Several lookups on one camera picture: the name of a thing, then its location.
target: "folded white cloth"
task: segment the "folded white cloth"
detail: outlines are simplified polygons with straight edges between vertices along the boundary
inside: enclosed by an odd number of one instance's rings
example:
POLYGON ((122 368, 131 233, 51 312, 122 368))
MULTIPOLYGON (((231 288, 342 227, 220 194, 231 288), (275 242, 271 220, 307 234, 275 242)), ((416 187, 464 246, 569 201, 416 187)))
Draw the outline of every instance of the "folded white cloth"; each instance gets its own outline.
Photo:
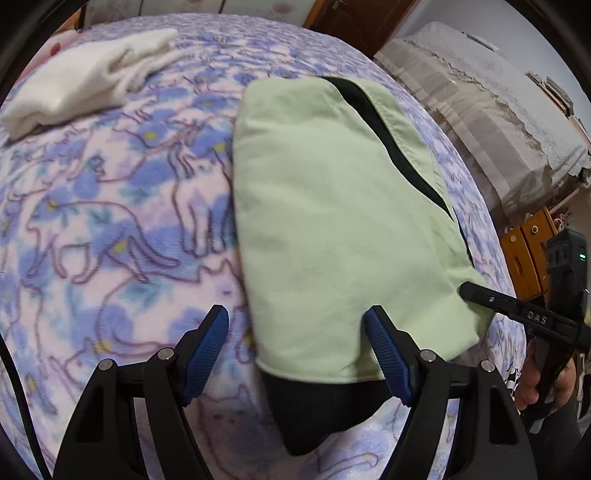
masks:
POLYGON ((176 60, 178 32, 163 28, 64 50, 36 70, 4 109, 11 140, 37 125, 55 125, 78 115, 123 105, 129 91, 176 60))

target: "black piping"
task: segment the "black piping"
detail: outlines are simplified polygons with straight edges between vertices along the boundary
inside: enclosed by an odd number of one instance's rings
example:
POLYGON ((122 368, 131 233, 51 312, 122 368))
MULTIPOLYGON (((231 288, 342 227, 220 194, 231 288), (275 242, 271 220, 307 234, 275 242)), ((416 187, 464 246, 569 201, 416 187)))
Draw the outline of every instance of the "black piping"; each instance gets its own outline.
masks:
POLYGON ((421 177, 417 171, 413 168, 410 162, 406 159, 404 154, 400 151, 400 148, 394 141, 388 127, 384 124, 382 117, 375 109, 371 100, 369 100, 366 93, 355 83, 350 80, 336 77, 321 77, 324 80, 332 83, 339 93, 342 95, 345 102, 347 102, 355 111, 361 116, 363 121, 368 124, 368 127, 374 131, 378 136, 380 142, 383 143, 384 147, 388 151, 390 160, 402 176, 421 192, 425 197, 431 200, 439 208, 453 220, 452 214, 449 212, 446 203, 443 201, 441 195, 439 195, 433 187, 431 187, 423 177, 421 177))

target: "bedspread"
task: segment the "bedspread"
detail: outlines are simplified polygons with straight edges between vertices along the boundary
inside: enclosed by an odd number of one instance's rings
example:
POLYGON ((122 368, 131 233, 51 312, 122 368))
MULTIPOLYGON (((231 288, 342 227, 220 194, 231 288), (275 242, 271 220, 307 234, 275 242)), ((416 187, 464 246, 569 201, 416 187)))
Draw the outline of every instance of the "bedspread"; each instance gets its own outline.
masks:
MULTIPOLYGON (((97 361, 143 361, 220 303, 230 313, 228 339, 204 394, 187 408, 213 476, 378 478, 408 414, 397 398, 297 458, 287 455, 270 418, 253 363, 232 212, 232 130, 243 89, 257 78, 301 75, 386 86, 436 156, 476 268, 492 288, 513 294, 484 201, 425 110, 335 38, 263 19, 181 14, 100 25, 80 41, 163 27, 178 29, 185 55, 149 77, 123 108, 16 143, 0 132, 0 329, 44 454, 53 466, 97 361)), ((506 376, 524 354, 523 328, 497 315, 460 361, 488 357, 506 376)), ((1 381, 0 421, 33 465, 4 369, 1 381)), ((148 471, 160 478, 145 410, 137 406, 148 471)), ((432 478, 443 474, 456 414, 450 402, 432 478)))

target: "cable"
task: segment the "cable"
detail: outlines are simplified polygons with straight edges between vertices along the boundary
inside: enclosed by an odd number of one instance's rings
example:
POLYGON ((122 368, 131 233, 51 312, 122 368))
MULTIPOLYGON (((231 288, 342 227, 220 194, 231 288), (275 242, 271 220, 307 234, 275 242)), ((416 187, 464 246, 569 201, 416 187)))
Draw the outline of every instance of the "cable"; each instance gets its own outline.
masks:
POLYGON ((18 376, 17 368, 14 364, 14 361, 12 360, 10 351, 8 351, 8 347, 6 346, 2 335, 0 335, 0 359, 4 364, 4 368, 6 369, 8 378, 10 379, 10 383, 14 389, 14 396, 17 398, 17 405, 21 413, 22 424, 25 427, 25 434, 27 435, 27 440, 31 446, 31 451, 37 463, 37 467, 41 472, 43 480, 52 480, 51 473, 49 473, 49 468, 47 468, 47 464, 45 462, 45 457, 41 451, 41 446, 39 445, 39 440, 37 439, 37 434, 35 433, 35 427, 31 418, 31 412, 29 411, 29 405, 27 404, 25 391, 22 388, 21 379, 18 376))

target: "green pillowcase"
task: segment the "green pillowcase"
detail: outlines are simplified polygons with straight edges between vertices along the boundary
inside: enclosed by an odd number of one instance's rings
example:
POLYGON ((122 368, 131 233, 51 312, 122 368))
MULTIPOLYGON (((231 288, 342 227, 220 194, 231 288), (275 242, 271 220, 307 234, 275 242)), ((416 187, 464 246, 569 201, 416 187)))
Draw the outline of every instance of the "green pillowcase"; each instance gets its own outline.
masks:
POLYGON ((450 215, 407 181, 327 80, 246 88, 233 183, 256 361, 290 380, 383 378, 361 328, 374 304, 444 359, 476 344, 492 318, 457 294, 464 281, 486 283, 431 151, 384 87, 354 82, 450 215))

